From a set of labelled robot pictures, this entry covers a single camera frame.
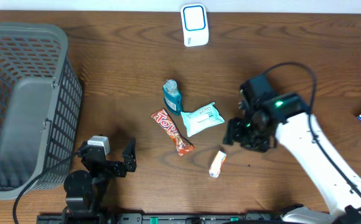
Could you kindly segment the orange snack packet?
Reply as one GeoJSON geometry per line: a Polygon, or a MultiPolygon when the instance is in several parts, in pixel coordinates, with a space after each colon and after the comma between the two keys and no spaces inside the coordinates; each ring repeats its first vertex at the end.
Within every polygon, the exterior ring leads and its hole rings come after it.
{"type": "Polygon", "coordinates": [[[214,157],[214,159],[210,165],[209,176],[211,176],[213,178],[219,177],[226,157],[227,157],[227,155],[224,152],[222,152],[222,151],[217,152],[216,156],[214,157]]]}

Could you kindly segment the red Top chocolate bar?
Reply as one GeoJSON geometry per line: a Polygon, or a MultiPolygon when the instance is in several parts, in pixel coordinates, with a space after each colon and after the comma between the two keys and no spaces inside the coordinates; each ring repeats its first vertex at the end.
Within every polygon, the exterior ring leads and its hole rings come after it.
{"type": "Polygon", "coordinates": [[[155,122],[160,125],[160,127],[165,130],[168,136],[172,139],[178,155],[183,156],[194,150],[194,145],[181,135],[175,122],[164,108],[152,113],[151,118],[155,120],[155,122]]]}

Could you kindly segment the light blue wet wipes pack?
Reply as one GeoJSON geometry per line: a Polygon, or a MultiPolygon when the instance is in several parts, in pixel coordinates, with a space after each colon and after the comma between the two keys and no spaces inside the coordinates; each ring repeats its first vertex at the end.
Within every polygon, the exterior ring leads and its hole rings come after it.
{"type": "Polygon", "coordinates": [[[181,116],[188,137],[225,122],[216,109],[215,102],[209,103],[194,112],[182,112],[181,116]]]}

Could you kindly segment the blue mouthwash bottle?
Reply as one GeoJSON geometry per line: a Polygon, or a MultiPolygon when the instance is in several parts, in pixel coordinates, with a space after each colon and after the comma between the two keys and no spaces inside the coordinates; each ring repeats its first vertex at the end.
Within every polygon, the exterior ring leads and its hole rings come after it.
{"type": "Polygon", "coordinates": [[[177,82],[175,80],[166,80],[162,90],[168,110],[175,115],[180,115],[183,112],[182,95],[178,90],[177,82]]]}

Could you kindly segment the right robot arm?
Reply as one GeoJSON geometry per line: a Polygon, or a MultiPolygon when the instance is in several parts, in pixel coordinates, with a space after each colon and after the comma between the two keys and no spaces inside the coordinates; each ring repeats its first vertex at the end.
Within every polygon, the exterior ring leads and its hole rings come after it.
{"type": "Polygon", "coordinates": [[[303,99],[295,93],[242,97],[244,117],[228,122],[224,144],[237,142],[248,150],[266,152],[274,138],[298,161],[329,210],[295,206],[281,215],[281,223],[361,223],[361,177],[328,140],[303,99]]]}

